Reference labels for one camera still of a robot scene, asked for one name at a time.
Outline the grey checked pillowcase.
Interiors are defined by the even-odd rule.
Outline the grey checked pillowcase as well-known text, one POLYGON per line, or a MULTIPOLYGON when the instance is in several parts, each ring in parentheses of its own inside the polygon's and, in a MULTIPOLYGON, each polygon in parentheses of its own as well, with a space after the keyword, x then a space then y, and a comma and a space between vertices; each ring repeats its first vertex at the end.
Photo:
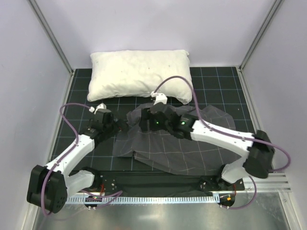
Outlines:
POLYGON ((127 113, 128 130, 117 135, 113 147, 115 157, 133 157, 158 170, 189 176, 216 175, 220 168, 240 156, 206 142, 178 139, 164 130, 142 131, 141 110, 151 103, 140 104, 127 113))

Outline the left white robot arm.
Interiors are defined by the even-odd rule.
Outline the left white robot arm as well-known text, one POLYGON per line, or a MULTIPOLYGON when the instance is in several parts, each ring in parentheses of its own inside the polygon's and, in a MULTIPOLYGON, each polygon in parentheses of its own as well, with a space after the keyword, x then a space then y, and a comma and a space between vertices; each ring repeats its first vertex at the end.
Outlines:
POLYGON ((96 192, 101 188, 101 176, 98 170, 83 167, 71 174, 79 162, 100 143, 126 131, 128 124, 116 120, 108 109, 98 109, 88 125, 80 130, 76 139, 54 160, 45 166, 36 165, 30 174, 26 200, 47 210, 58 213, 68 197, 83 189, 96 192))

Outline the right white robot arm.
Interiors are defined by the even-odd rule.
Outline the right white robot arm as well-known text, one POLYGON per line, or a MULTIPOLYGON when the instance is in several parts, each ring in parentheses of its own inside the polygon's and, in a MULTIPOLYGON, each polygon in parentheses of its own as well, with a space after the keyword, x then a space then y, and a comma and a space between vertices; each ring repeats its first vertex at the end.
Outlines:
POLYGON ((178 139, 207 142, 238 154, 240 159, 224 165, 216 177, 216 184, 222 190, 243 177, 269 176, 275 150, 264 131, 238 132, 213 125, 192 113, 178 115, 163 103, 142 109, 139 126, 143 131, 164 130, 178 139))

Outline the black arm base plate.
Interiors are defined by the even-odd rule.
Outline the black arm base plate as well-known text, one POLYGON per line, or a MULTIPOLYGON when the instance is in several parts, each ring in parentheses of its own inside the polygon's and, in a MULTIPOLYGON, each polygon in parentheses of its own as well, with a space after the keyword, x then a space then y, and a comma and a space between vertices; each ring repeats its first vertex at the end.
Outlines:
POLYGON ((245 189, 243 180, 234 185, 218 182, 217 176, 174 175, 159 171, 101 171, 107 194, 122 191, 123 197, 190 197, 207 196, 210 192, 245 189))

